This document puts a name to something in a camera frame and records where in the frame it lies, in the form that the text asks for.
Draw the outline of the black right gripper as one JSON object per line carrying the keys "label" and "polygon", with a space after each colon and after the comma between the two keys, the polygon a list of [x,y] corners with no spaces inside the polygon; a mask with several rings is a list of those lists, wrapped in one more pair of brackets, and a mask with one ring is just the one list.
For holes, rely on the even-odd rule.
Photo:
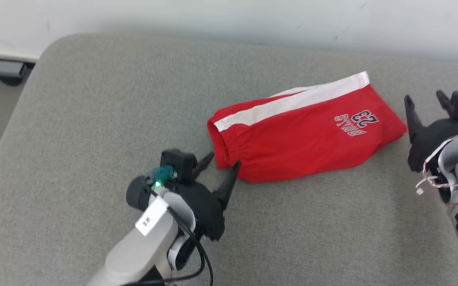
{"label": "black right gripper", "polygon": [[[452,118],[453,104],[443,91],[437,91],[441,107]],[[415,110],[415,104],[409,95],[404,97],[409,142],[408,165],[413,172],[421,172],[427,157],[445,140],[458,135],[458,121],[440,119],[425,127]]]}

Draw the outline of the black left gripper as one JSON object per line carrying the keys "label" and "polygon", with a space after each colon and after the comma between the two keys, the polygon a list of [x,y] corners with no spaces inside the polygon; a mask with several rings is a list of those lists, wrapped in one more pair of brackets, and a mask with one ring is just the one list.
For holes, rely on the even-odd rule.
{"label": "black left gripper", "polygon": [[211,241],[219,241],[225,231],[224,209],[227,208],[234,185],[236,183],[241,161],[228,169],[225,179],[220,186],[211,192],[202,183],[196,182],[198,176],[213,160],[214,152],[209,152],[192,169],[194,182],[174,182],[173,188],[193,211],[199,225],[204,230],[204,235]]}

